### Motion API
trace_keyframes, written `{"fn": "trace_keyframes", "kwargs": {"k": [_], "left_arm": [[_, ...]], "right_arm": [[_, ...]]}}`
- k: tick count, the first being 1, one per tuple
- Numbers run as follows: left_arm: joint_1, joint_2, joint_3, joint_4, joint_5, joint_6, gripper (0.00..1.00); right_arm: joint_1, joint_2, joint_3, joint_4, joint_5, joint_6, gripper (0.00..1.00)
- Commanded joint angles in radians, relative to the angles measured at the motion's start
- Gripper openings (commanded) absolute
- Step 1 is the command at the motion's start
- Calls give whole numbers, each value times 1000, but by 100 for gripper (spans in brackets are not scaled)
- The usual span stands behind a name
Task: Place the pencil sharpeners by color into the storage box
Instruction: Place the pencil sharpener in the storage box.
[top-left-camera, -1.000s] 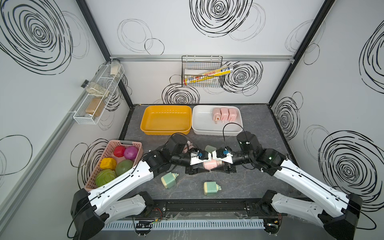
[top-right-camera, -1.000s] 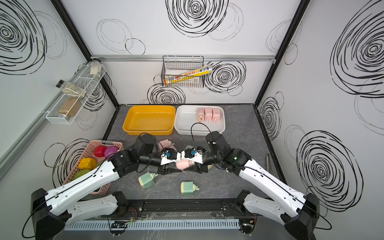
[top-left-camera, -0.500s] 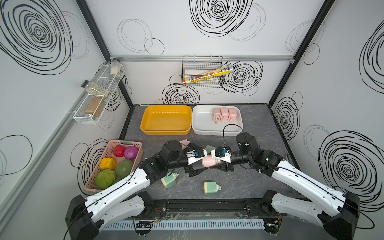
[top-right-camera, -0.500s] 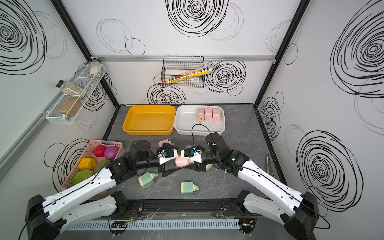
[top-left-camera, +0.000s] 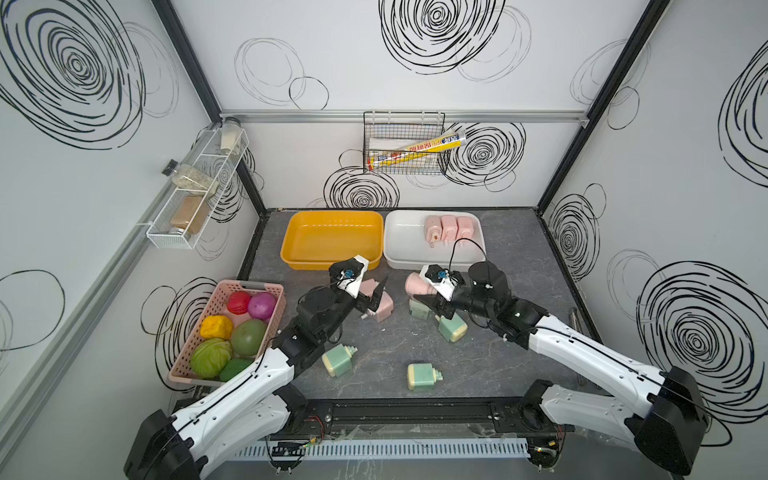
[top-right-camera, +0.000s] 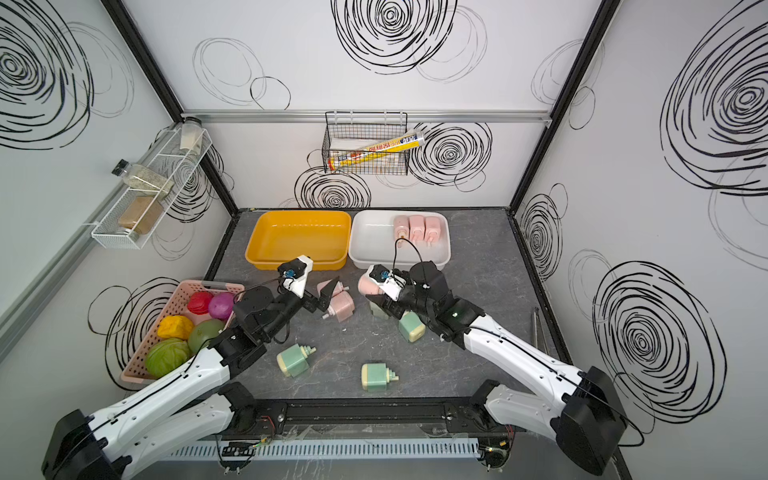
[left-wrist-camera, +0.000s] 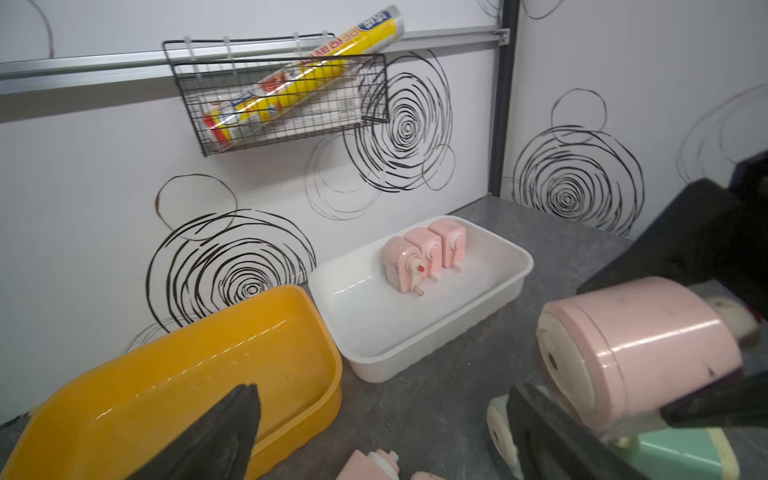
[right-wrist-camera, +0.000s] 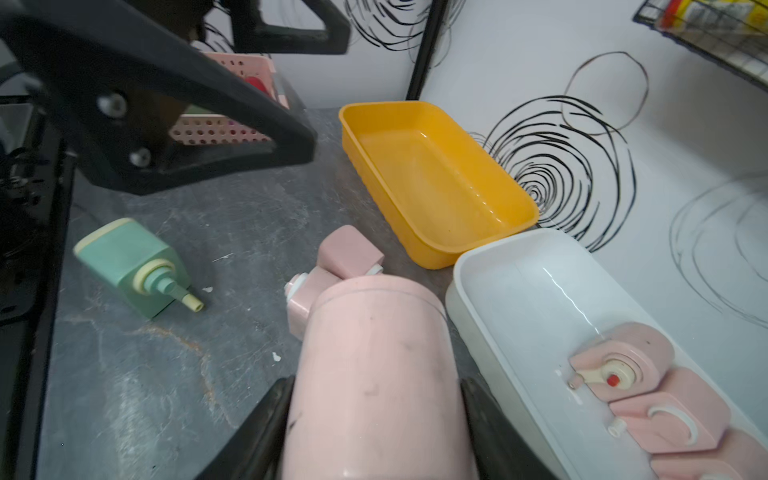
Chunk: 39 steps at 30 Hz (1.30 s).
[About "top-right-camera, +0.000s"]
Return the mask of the yellow plastic tray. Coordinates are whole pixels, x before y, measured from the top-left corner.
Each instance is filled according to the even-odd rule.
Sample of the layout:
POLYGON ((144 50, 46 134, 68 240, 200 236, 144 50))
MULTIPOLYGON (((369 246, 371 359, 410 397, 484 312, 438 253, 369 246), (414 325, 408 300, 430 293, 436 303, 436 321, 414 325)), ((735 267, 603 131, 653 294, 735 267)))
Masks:
POLYGON ((347 261, 352 217, 342 211, 279 210, 258 219, 245 259, 259 270, 276 270, 301 255, 315 271, 338 271, 347 261))

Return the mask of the white plastic tray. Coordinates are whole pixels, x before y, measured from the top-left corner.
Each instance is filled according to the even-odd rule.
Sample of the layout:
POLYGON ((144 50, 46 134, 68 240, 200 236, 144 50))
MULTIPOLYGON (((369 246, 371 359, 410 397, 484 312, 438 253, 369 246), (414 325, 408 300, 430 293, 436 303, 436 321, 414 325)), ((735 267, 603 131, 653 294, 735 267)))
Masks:
POLYGON ((436 212, 403 210, 364 210, 352 220, 352 229, 348 249, 349 258, 362 270, 374 264, 408 269, 418 261, 432 261, 438 269, 443 269, 451 259, 451 234, 445 216, 436 212), (425 241, 411 246, 403 241, 395 248, 393 220, 398 215, 437 216, 442 222, 442 234, 438 242, 428 246, 425 241))

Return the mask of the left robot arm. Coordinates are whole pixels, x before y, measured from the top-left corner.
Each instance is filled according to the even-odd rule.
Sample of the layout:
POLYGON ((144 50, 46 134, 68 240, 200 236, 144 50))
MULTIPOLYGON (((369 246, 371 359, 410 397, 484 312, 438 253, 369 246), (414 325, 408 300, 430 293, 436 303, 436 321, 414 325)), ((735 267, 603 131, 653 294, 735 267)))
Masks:
POLYGON ((181 366, 129 398, 91 415, 75 410, 53 431, 41 471, 47 479, 132 479, 153 463, 203 437, 227 430, 253 398, 236 377, 300 310, 328 308, 332 279, 318 296, 305 278, 281 281, 274 296, 260 286, 246 312, 181 366))

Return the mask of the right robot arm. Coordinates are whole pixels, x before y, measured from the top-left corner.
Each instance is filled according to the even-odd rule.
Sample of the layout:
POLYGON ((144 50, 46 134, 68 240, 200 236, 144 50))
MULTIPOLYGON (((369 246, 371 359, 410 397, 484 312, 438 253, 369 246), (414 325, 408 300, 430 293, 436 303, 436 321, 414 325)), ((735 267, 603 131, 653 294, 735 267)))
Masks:
POLYGON ((474 303, 455 296, 431 261, 409 271, 374 264, 368 300, 395 318, 415 313, 442 340, 493 363, 526 387, 497 384, 481 394, 496 423, 521 427, 556 442, 582 470, 601 475, 629 426, 613 381, 603 370, 584 371, 557 360, 502 327, 474 303))

